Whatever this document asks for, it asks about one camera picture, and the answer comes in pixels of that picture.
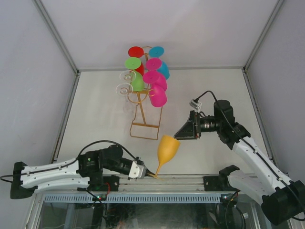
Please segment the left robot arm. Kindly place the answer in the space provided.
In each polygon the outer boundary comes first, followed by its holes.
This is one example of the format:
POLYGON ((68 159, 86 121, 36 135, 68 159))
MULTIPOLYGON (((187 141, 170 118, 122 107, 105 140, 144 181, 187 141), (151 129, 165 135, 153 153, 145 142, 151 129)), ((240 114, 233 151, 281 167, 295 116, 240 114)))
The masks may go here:
POLYGON ((67 161, 37 167, 17 162, 12 174, 10 198, 24 199, 50 190, 117 190, 114 183, 119 178, 103 176, 105 169, 127 175, 128 179, 143 179, 154 175, 138 157, 133 160, 124 158, 123 150, 122 146, 111 145, 67 161))

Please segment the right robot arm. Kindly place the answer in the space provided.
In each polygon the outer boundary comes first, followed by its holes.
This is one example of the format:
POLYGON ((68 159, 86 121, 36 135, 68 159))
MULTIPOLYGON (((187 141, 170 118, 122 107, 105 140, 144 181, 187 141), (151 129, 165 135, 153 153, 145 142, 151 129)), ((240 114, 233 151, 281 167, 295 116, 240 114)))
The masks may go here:
POLYGON ((278 225, 305 211, 305 186, 293 181, 259 149, 247 129, 235 121, 234 110, 227 100, 217 100, 213 115, 204 115, 202 104, 191 100, 187 122, 174 135, 176 140, 193 140, 202 133, 216 132, 219 139, 234 151, 254 172, 256 179, 232 165, 219 172, 219 185, 224 190, 235 188, 261 206, 267 219, 278 225))

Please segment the orange plastic wine glass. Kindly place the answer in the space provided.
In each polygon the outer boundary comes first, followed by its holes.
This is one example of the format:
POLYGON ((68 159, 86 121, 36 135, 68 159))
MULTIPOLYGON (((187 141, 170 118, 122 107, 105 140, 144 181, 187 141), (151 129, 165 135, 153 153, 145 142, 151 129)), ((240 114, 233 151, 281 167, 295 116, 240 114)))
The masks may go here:
POLYGON ((181 143, 177 139, 169 135, 162 136, 157 150, 158 167, 155 175, 153 175, 154 178, 159 179, 158 174, 162 166, 164 166, 175 157, 180 145, 181 143))

